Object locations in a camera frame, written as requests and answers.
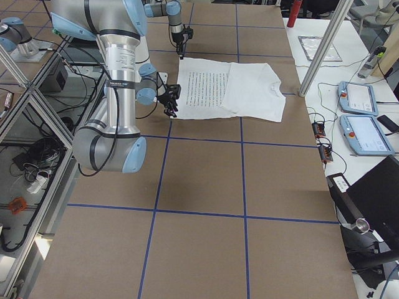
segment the white plug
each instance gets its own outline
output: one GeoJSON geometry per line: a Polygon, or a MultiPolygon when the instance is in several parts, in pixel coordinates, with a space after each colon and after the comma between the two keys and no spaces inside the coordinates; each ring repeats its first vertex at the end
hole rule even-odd
{"type": "Polygon", "coordinates": [[[39,171],[35,181],[26,189],[31,194],[36,194],[42,188],[42,186],[49,180],[50,174],[47,171],[39,171]]]}

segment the robotic arm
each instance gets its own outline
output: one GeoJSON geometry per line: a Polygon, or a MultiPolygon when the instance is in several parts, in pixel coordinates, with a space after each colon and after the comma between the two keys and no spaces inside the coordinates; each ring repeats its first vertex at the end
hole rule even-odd
{"type": "Polygon", "coordinates": [[[18,48],[19,53],[25,57],[33,56],[39,52],[39,46],[18,17],[7,17],[1,20],[0,44],[7,52],[18,48]]]}
{"type": "MultiPolygon", "coordinates": [[[[56,30],[103,45],[109,74],[106,100],[75,135],[77,161],[95,171],[137,172],[147,143],[135,124],[136,96],[145,105],[157,97],[165,106],[165,114],[176,116],[176,99],[180,95],[180,86],[164,84],[149,63],[147,17],[141,0],[113,0],[111,4],[109,0],[53,0],[52,7],[56,30]]],[[[174,26],[181,28],[181,18],[176,15],[170,19],[180,20],[180,25],[174,26]]]]}
{"type": "Polygon", "coordinates": [[[377,12],[375,20],[381,25],[390,26],[399,21],[399,0],[391,0],[384,8],[383,1],[380,0],[381,9],[377,12]]]}
{"type": "Polygon", "coordinates": [[[147,17],[168,16],[169,30],[173,42],[176,43],[176,52],[180,59],[183,59],[184,46],[189,39],[193,38],[194,31],[190,26],[186,27],[181,22],[181,4],[177,0],[168,3],[158,2],[157,0],[147,0],[144,5],[147,17]]]}

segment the red bottle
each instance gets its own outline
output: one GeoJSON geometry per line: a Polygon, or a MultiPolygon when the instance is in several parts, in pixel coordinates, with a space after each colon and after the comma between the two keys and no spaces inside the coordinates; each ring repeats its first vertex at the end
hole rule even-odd
{"type": "Polygon", "coordinates": [[[287,23],[287,27],[294,27],[295,21],[298,17],[300,6],[302,5],[302,0],[294,0],[294,3],[291,8],[291,13],[289,14],[289,19],[287,23]]]}

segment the computer monitor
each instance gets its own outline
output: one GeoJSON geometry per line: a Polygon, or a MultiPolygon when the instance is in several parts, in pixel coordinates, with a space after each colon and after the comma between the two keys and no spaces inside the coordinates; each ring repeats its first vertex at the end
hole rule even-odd
{"type": "Polygon", "coordinates": [[[399,161],[387,156],[347,189],[359,211],[391,250],[399,250],[399,161]]]}

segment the tablet screen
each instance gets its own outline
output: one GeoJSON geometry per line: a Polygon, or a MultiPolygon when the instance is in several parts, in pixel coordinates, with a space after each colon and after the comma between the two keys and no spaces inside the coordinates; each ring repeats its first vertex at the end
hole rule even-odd
{"type": "Polygon", "coordinates": [[[380,131],[369,117],[348,117],[360,147],[364,151],[388,151],[380,131]]]}
{"type": "Polygon", "coordinates": [[[347,92],[350,108],[373,112],[372,98],[367,86],[348,84],[347,92]]]}

